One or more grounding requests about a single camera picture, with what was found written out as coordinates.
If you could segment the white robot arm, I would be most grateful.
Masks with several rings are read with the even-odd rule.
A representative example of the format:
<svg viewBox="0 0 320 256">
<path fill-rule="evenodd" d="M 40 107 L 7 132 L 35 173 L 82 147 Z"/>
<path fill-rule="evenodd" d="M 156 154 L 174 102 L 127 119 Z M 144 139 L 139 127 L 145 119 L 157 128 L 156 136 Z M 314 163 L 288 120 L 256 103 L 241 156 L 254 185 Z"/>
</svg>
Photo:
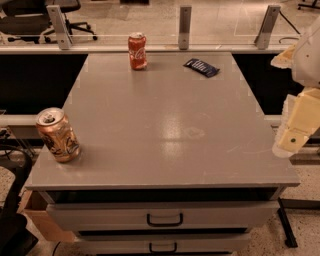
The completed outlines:
<svg viewBox="0 0 320 256">
<path fill-rule="evenodd" d="M 320 18 L 271 64 L 290 67 L 293 80 L 304 87 L 297 96 L 287 95 L 272 147 L 277 157 L 289 158 L 320 128 Z"/>
</svg>

